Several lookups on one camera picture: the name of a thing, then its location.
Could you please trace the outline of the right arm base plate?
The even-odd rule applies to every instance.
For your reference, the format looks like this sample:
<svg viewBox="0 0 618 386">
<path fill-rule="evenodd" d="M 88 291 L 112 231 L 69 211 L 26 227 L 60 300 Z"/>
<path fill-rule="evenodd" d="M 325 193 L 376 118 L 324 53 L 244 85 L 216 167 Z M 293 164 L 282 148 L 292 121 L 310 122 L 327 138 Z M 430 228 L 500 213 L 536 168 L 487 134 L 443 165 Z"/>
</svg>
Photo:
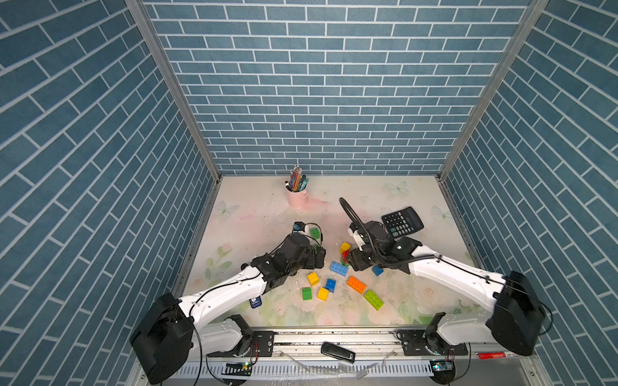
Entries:
<svg viewBox="0 0 618 386">
<path fill-rule="evenodd" d="M 444 355 L 457 356 L 468 355 L 469 350 L 466 344 L 452 346 L 435 332 L 424 330 L 398 330 L 395 337 L 401 342 L 405 356 L 420 355 Z"/>
</svg>

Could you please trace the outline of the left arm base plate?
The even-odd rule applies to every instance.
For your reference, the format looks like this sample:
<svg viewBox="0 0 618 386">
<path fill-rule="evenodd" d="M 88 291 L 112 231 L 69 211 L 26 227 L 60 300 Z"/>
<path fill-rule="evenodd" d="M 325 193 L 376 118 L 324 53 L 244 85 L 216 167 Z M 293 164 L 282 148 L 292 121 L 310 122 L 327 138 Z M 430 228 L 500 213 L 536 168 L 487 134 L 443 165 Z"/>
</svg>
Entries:
<svg viewBox="0 0 618 386">
<path fill-rule="evenodd" d="M 250 354 L 257 355 L 258 358 L 272 357 L 274 345 L 274 331 L 254 331 L 250 338 L 243 337 L 230 351 L 210 353 L 208 357 L 249 357 Z"/>
</svg>

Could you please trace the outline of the long orange lego brick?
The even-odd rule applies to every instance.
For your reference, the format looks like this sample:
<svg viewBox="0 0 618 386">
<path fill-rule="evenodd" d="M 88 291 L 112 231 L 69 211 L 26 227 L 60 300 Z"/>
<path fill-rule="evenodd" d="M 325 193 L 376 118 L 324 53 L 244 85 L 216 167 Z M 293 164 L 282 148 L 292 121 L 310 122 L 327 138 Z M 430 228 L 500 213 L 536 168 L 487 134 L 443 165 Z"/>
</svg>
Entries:
<svg viewBox="0 0 618 386">
<path fill-rule="evenodd" d="M 367 289 L 367 285 L 363 283 L 363 281 L 355 278 L 354 276 L 349 277 L 347 285 L 359 294 L 364 294 Z"/>
</svg>

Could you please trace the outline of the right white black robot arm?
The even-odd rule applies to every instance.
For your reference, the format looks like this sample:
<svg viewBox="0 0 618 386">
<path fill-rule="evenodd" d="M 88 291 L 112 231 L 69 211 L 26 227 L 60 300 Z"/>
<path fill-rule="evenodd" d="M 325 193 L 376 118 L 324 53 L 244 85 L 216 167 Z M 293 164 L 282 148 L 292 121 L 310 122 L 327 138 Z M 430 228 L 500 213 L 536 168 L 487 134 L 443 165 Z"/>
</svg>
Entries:
<svg viewBox="0 0 618 386">
<path fill-rule="evenodd" d="M 352 222 L 349 235 L 357 244 L 348 257 L 354 270 L 400 270 L 446 286 L 481 307 L 473 316 L 435 314 L 423 333 L 429 352 L 444 354 L 479 343 L 533 354 L 548 312 L 524 274 L 502 275 L 458 262 L 410 237 L 395 239 L 376 221 Z"/>
</svg>

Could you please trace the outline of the red lego brick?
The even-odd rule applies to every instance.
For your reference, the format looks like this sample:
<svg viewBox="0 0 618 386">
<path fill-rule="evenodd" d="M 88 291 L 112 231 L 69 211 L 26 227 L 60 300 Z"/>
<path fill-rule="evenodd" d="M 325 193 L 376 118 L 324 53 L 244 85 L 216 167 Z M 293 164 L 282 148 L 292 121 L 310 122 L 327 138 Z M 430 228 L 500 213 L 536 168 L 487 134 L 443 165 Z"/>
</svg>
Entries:
<svg viewBox="0 0 618 386">
<path fill-rule="evenodd" d="M 350 250 L 342 252 L 342 262 L 344 262 L 344 265 L 349 265 L 349 252 Z"/>
</svg>

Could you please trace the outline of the long light blue lego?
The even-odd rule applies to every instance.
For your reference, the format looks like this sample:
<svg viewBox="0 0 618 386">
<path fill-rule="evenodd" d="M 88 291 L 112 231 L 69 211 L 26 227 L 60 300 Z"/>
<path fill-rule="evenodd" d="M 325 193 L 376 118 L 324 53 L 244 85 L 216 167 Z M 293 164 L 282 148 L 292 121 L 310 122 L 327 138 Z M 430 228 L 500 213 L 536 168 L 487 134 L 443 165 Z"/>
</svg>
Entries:
<svg viewBox="0 0 618 386">
<path fill-rule="evenodd" d="M 343 277 L 346 277 L 348 272 L 349 272 L 349 268 L 345 265 L 342 265 L 339 262 L 332 262 L 329 269 L 336 274 L 339 274 Z"/>
</svg>

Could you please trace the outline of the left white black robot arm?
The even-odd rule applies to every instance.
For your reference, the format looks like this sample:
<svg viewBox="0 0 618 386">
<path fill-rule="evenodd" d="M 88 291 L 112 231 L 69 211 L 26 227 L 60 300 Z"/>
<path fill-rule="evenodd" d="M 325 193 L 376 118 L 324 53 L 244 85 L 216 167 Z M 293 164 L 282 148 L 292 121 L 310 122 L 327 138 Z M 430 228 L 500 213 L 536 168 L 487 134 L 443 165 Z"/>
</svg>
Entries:
<svg viewBox="0 0 618 386">
<path fill-rule="evenodd" d="M 157 298 L 138 323 L 130 345 L 150 384 L 174 375 L 193 355 L 246 350 L 252 330 L 239 315 L 215 324 L 234 307 L 285 283 L 300 270 L 321 269 L 326 250 L 303 233 L 291 233 L 274 251 L 255 257 L 237 275 L 201 292 Z"/>
</svg>

